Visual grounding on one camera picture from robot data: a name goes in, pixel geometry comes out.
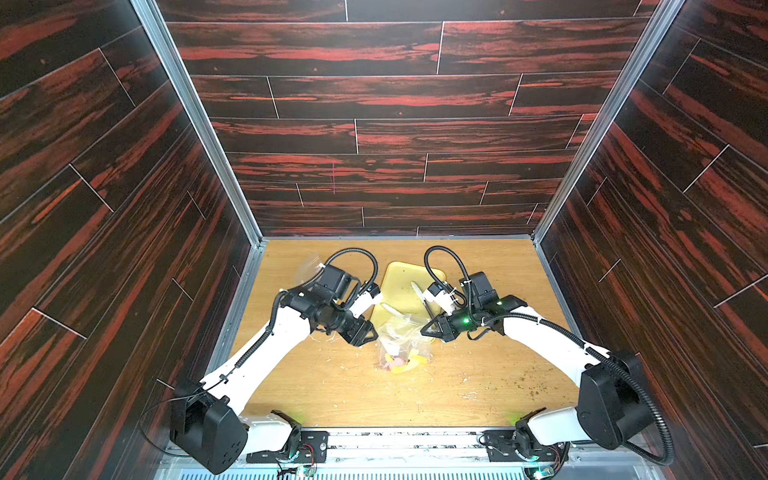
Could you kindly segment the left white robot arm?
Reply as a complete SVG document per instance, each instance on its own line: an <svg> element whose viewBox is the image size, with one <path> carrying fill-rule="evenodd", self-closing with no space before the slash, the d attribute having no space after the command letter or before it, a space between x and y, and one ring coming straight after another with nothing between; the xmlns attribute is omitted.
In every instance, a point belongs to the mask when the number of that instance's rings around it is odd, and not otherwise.
<svg viewBox="0 0 768 480"><path fill-rule="evenodd" d="M278 410L251 420L241 415L259 385L314 331L336 332L354 347L377 339L364 313L381 301L380 288L374 281L352 287L351 281L327 264L312 279L280 291L266 325L236 354L201 380L177 385L171 442L214 475L246 457L293 459L301 440L296 420Z"/></svg>

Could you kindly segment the clear resealable bag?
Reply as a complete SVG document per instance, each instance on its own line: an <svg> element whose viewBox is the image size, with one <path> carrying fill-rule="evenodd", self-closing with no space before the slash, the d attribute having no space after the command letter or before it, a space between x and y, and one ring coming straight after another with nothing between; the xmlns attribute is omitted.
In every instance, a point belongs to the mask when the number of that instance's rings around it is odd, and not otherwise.
<svg viewBox="0 0 768 480"><path fill-rule="evenodd" d="M380 368L398 375L430 363L432 338L421 334L425 325L425 319L410 315L385 321L377 329Z"/></svg>
<svg viewBox="0 0 768 480"><path fill-rule="evenodd" d="M301 285L312 280L322 271L324 264L318 254L310 254L296 270L294 279L296 285Z"/></svg>

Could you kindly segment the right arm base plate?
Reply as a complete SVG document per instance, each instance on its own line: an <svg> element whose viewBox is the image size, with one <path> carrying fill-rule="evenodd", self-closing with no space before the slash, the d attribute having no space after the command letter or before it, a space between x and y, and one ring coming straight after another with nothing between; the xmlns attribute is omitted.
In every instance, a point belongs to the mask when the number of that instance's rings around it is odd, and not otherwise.
<svg viewBox="0 0 768 480"><path fill-rule="evenodd" d="M567 442L541 445L528 433L518 434L514 428L485 430L477 436L477 442L490 462L562 463L570 450Z"/></svg>

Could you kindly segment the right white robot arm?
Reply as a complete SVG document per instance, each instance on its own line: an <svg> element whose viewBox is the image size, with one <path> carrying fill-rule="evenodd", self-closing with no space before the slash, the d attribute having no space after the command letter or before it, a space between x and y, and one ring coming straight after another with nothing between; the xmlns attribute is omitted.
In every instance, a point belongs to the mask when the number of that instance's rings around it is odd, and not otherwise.
<svg viewBox="0 0 768 480"><path fill-rule="evenodd" d="M624 447L656 465L673 463L669 426L636 355L583 340L522 299L499 296L482 272L465 280L463 289L464 304L458 304L452 288L441 281L422 292L425 301L442 310L422 328L422 335L448 343L462 334L478 340L496 332L547 360L579 390L575 405L533 411L515 423L510 439L485 437L485 446L526 462L547 462L554 469L575 442L592 442L606 450Z"/></svg>

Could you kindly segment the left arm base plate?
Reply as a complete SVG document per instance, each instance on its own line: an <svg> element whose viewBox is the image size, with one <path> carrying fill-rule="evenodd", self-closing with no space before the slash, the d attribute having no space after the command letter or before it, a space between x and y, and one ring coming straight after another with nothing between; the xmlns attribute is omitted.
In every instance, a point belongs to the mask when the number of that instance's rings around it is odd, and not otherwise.
<svg viewBox="0 0 768 480"><path fill-rule="evenodd" d="M302 430L293 433L277 451L259 451L245 457L247 464L268 463L324 463L327 458L329 432L323 430Z"/></svg>

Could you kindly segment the metal tongs white tips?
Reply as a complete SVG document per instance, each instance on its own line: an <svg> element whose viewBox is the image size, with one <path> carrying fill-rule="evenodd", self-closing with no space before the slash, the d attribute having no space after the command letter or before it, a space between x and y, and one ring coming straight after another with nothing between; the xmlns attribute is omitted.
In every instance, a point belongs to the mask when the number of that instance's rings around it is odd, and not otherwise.
<svg viewBox="0 0 768 480"><path fill-rule="evenodd" d="M416 293L411 281L393 282L382 287L383 309L399 318L408 317L426 322L431 319L423 299Z"/></svg>

